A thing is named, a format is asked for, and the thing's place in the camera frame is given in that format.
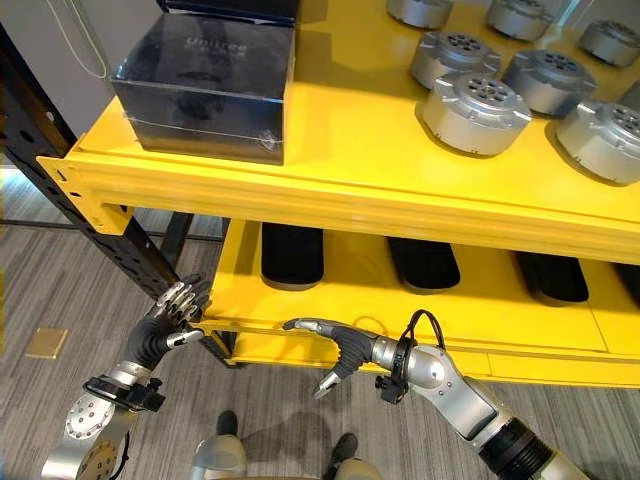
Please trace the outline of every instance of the black box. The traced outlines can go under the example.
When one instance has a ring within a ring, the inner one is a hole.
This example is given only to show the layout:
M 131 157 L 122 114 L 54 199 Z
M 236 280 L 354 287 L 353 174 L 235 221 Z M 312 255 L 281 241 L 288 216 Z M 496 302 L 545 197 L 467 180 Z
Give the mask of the black box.
M 170 13 L 202 13 L 256 23 L 294 25 L 300 0 L 157 0 Z
M 149 150 L 283 163 L 292 27 L 163 15 L 111 81 Z

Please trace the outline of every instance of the gray carpet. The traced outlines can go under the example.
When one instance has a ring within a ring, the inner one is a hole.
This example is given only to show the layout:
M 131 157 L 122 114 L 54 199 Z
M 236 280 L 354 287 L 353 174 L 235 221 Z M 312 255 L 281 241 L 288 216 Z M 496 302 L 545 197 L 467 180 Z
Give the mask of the gray carpet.
M 219 244 L 188 241 L 179 270 L 213 272 Z M 0 462 L 9 479 L 37 478 L 72 401 L 89 377 L 107 371 L 149 299 L 82 235 L 7 227 L 6 351 L 0 357 Z M 38 326 L 70 334 L 54 361 L 24 356 Z M 226 370 L 199 345 L 170 354 L 156 371 L 165 405 L 135 428 L 124 479 L 181 479 L 201 439 L 227 408 L 240 417 L 250 474 L 314 477 L 347 431 L 359 455 L 385 478 L 482 479 L 488 470 L 419 397 L 393 407 L 373 377 L 358 374 L 322 401 L 316 369 L 251 365 Z M 637 390 L 492 384 L 534 431 L 593 478 L 640 478 Z

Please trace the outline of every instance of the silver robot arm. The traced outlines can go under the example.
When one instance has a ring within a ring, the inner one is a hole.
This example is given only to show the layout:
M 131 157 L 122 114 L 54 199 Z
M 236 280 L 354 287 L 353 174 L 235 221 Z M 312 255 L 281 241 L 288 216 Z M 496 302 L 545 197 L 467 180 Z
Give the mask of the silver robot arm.
M 413 339 L 413 328 L 422 314 L 430 318 L 438 346 L 418 346 Z M 426 398 L 500 478 L 588 480 L 566 456 L 547 447 L 502 401 L 458 371 L 430 312 L 416 312 L 399 341 L 315 318 L 291 320 L 284 329 L 309 330 L 338 344 L 338 363 L 316 388 L 316 398 L 329 393 L 363 363 L 373 362 L 391 372 L 391 376 L 376 380 L 384 400 L 398 403 L 408 390 Z
M 129 431 L 142 411 L 157 411 L 162 384 L 151 378 L 164 355 L 200 340 L 192 330 L 208 298 L 200 275 L 169 288 L 130 332 L 120 361 L 85 383 L 87 393 L 71 407 L 58 445 L 42 469 L 43 479 L 115 478 L 127 460 Z

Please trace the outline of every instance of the yellow shelving unit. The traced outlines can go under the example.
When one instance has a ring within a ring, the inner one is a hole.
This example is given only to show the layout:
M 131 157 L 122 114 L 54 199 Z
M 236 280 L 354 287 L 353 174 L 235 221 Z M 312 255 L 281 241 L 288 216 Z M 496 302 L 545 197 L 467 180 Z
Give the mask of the yellow shelving unit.
M 560 50 L 589 69 L 604 100 L 640 77 L 640 62 L 619 69 L 579 50 L 575 32 L 524 44 L 483 17 L 456 4 L 445 30 L 478 35 L 503 68 L 523 48 Z M 122 235 L 136 206 L 237 219 L 200 323 L 240 332 L 236 361 L 328 366 L 331 342 L 283 336 L 282 323 L 319 316 L 398 337 L 428 308 L 475 377 L 640 386 L 640 310 L 607 263 L 640 265 L 640 183 L 612 187 L 575 170 L 548 118 L 493 158 L 437 144 L 414 114 L 428 95 L 409 73 L 421 33 L 392 19 L 384 0 L 303 0 L 283 166 L 145 151 L 117 99 L 64 159 L 39 161 L 101 233 Z M 321 284 L 283 292 L 261 281 L 260 221 L 325 229 Z M 454 244 L 461 284 L 431 296 L 403 290 L 384 235 Z M 584 259 L 589 302 L 534 301 L 510 250 Z M 417 333 L 434 341 L 426 324 Z
M 384 237 L 325 231 L 322 282 L 289 292 L 262 281 L 260 235 L 259 222 L 231 222 L 211 305 L 198 324 L 205 331 L 241 332 L 236 361 L 330 366 L 337 358 L 332 342 L 303 332 L 285 334 L 282 324 L 304 314 L 397 338 L 415 310 L 428 308 L 465 374 L 640 386 L 640 308 L 606 262 L 582 262 L 589 302 L 554 308 L 529 296 L 511 252 L 454 245 L 460 284 L 444 293 L 416 295 L 396 279 Z M 418 324 L 416 338 L 435 343 L 428 322 Z
M 445 29 L 479 35 L 506 67 L 527 45 L 482 18 L 456 4 Z M 302 2 L 284 166 L 145 151 L 117 99 L 64 160 L 40 161 L 101 233 L 122 233 L 127 205 L 640 264 L 640 184 L 574 170 L 555 122 L 534 119 L 488 159 L 425 133 L 414 108 L 428 93 L 409 73 L 420 34 L 383 0 Z M 640 62 L 604 65 L 570 33 L 545 43 L 587 66 L 596 97 L 640 76 Z

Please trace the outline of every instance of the black metal upright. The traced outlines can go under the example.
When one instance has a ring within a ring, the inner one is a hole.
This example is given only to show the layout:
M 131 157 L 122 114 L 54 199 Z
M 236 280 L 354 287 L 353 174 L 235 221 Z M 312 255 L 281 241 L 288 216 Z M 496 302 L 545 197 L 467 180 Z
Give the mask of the black metal upright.
M 75 135 L 2 26 L 0 47 L 0 81 L 3 88 L 0 105 L 3 136 L 0 137 L 0 141 L 6 155 L 107 258 L 145 293 L 154 299 L 157 298 L 179 279 L 174 266 L 184 244 L 190 217 L 177 214 L 172 221 L 172 224 L 180 223 L 182 228 L 175 229 L 177 238 L 172 238 L 172 232 L 168 232 L 166 243 L 163 244 L 171 256 L 171 262 L 134 218 L 121 236 L 98 233 L 36 160 L 38 155 L 64 157 L 76 142 Z M 233 349 L 233 336 L 227 338 L 214 332 L 212 337 L 207 337 L 203 343 L 213 355 L 228 365 Z

